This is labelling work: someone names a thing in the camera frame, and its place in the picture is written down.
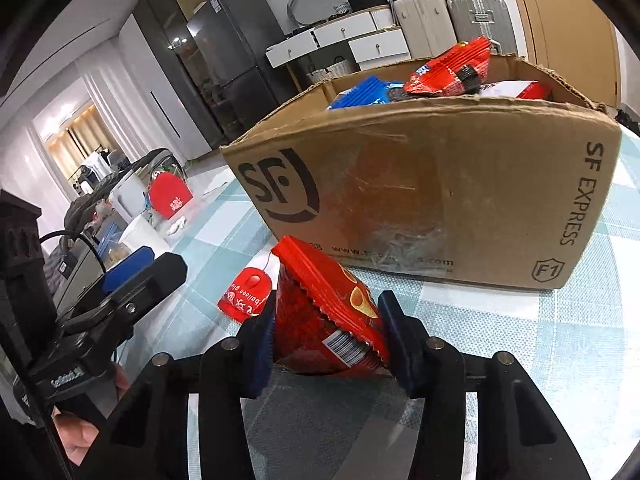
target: finger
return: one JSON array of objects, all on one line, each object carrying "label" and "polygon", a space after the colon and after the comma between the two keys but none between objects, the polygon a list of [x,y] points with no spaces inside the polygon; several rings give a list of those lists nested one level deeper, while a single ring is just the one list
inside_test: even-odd
[{"label": "finger", "polygon": [[129,389],[129,380],[127,379],[127,376],[125,375],[124,370],[119,364],[116,363],[115,368],[116,368],[116,375],[113,379],[113,382],[115,383],[116,388],[118,389],[118,398],[121,399],[122,396]]},{"label": "finger", "polygon": [[88,447],[75,447],[71,450],[65,449],[66,456],[76,465],[80,465],[87,452],[89,451]]},{"label": "finger", "polygon": [[53,421],[65,449],[89,447],[98,435],[98,429],[85,420],[70,413],[60,413]]}]

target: sf express logo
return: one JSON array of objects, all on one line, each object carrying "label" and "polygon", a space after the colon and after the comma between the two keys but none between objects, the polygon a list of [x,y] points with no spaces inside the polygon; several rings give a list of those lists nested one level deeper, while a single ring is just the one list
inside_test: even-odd
[{"label": "sf express logo", "polygon": [[292,148],[279,153],[255,165],[244,162],[238,173],[257,190],[250,193],[252,198],[269,205],[264,210],[270,218],[290,223],[313,220],[320,212],[320,196],[310,171]]}]

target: black cable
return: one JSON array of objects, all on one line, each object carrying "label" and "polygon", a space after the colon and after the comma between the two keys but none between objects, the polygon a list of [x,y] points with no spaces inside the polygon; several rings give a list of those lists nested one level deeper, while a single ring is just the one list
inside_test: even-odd
[{"label": "black cable", "polygon": [[104,263],[102,262],[102,259],[100,258],[100,254],[98,254],[98,251],[95,249],[94,245],[82,234],[82,233],[77,233],[75,231],[71,231],[69,229],[60,229],[60,231],[53,231],[49,234],[44,235],[41,239],[40,239],[40,243],[42,244],[43,242],[46,242],[47,240],[49,240],[50,238],[56,237],[56,236],[71,236],[74,240],[76,238],[80,238],[87,247],[89,247],[89,250],[94,254],[95,259],[98,260],[98,263],[100,264],[100,268],[102,269],[102,273],[106,274],[107,273],[107,268],[104,266]]}]

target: checkered tablecloth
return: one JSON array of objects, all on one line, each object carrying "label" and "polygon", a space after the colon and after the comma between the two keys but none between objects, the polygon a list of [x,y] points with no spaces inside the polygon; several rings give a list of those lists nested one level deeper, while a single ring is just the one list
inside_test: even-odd
[{"label": "checkered tablecloth", "polygon": [[[593,479],[610,479],[640,439],[640,139],[624,130],[596,230],[569,282],[548,292],[428,283],[354,269],[374,297],[396,293],[404,311],[462,352],[512,352],[574,441]],[[240,270],[270,268],[271,233],[238,181],[186,228],[175,252],[189,266],[179,293],[136,326],[123,352],[131,377],[159,351],[175,358],[234,335],[218,299]],[[393,380],[274,373],[243,405],[259,479],[405,479],[422,403]],[[467,398],[464,478],[475,478],[477,410]],[[197,398],[190,400],[190,473],[199,478]]]}]

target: wicker basket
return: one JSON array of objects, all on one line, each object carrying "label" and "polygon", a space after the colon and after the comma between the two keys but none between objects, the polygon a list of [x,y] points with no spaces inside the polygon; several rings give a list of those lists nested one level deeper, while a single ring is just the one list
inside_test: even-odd
[{"label": "wicker basket", "polygon": [[309,79],[313,84],[319,83],[321,81],[326,81],[329,79],[333,79],[334,77],[340,77],[347,74],[353,74],[357,72],[358,69],[353,65],[353,63],[348,60],[342,60],[338,63],[334,63],[327,68],[321,68],[320,70],[314,70],[313,72],[307,74]]}]

